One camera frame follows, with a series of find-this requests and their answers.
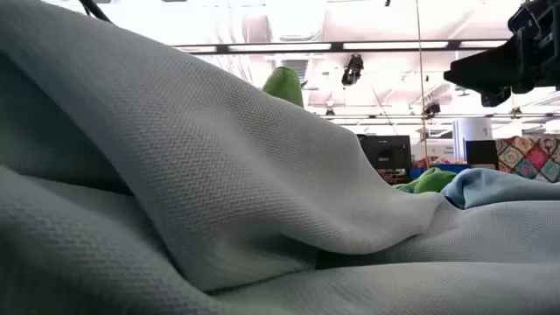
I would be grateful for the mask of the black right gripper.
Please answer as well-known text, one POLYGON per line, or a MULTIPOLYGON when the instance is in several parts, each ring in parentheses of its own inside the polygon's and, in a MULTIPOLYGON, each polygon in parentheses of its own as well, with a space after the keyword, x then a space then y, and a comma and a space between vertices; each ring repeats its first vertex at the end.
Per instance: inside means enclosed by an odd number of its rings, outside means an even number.
POLYGON ((560 91, 560 0, 525 0, 507 27, 514 42, 455 60, 444 72, 446 81, 481 93, 483 107, 501 105, 511 89, 560 91))

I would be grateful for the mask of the light blue microfiber towel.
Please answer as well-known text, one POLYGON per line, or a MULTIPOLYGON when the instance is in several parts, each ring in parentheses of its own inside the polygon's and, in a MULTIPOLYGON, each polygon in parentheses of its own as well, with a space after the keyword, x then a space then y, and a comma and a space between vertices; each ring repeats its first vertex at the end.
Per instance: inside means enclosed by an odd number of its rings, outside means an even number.
POLYGON ((560 201, 398 191, 216 66, 0 0, 0 315, 560 315, 560 201))
POLYGON ((560 184, 488 169, 459 173, 440 192, 455 207, 469 209, 510 201, 560 201, 560 184))

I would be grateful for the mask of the green microfiber towel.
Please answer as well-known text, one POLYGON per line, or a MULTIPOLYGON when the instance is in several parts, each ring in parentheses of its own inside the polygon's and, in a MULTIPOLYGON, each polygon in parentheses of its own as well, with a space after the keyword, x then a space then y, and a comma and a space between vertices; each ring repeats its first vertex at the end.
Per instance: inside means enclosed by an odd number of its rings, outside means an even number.
POLYGON ((457 174, 451 171, 430 168, 408 184, 397 184, 393 185, 393 187, 406 193, 439 193, 450 184, 456 176, 457 174))
POLYGON ((302 108, 304 99, 298 74, 285 66, 275 68, 265 81, 262 91, 302 108))

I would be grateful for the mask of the white cylinder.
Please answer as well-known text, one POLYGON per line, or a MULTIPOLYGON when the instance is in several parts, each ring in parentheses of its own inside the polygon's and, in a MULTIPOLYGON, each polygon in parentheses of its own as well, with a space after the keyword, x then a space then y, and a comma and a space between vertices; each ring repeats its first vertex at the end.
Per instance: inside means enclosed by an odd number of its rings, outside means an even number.
POLYGON ((493 139, 491 119, 486 117, 459 118, 452 122, 454 157, 466 161, 467 141, 486 141, 493 139))

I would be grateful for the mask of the black box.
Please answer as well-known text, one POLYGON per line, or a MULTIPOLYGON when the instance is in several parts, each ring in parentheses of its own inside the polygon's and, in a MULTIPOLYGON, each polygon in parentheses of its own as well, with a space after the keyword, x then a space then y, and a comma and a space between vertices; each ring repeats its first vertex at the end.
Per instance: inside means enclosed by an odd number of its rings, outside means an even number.
POLYGON ((494 140, 466 141, 465 158, 472 168, 499 169, 497 147, 494 140))

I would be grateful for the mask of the colourful patchwork quilt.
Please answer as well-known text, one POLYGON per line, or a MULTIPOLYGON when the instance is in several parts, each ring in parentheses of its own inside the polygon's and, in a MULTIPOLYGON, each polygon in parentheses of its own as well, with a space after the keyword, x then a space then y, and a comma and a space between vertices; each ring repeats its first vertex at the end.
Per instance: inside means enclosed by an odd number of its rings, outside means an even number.
POLYGON ((512 136, 495 141, 499 170, 542 182, 560 182, 560 137, 512 136))

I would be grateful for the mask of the blue bin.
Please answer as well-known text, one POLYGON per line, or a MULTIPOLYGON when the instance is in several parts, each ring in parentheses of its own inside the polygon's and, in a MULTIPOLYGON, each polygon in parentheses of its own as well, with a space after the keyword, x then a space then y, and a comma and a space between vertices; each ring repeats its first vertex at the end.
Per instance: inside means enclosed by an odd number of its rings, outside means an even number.
MULTIPOLYGON (((441 171, 460 173, 463 170, 469 169, 469 164, 436 164, 433 168, 438 168, 441 171)), ((415 167, 409 169, 409 176, 411 179, 419 178, 426 171, 425 167, 415 167)))

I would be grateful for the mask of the black monitor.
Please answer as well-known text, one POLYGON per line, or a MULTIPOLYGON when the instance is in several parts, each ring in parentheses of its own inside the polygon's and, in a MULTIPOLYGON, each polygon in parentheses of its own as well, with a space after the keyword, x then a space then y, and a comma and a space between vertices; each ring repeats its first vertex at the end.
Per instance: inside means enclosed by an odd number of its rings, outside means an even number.
POLYGON ((358 135, 367 160, 376 170, 412 167, 409 136, 358 135))

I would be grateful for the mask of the black metal table frame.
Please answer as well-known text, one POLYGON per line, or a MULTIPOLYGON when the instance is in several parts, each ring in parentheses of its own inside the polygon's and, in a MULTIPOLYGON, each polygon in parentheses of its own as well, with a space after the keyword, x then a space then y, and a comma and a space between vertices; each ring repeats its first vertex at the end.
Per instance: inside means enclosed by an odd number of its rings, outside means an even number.
POLYGON ((446 39, 335 42, 276 42, 245 44, 175 45, 196 55, 272 54, 272 53, 409 53, 480 51, 501 46, 506 39, 446 39))

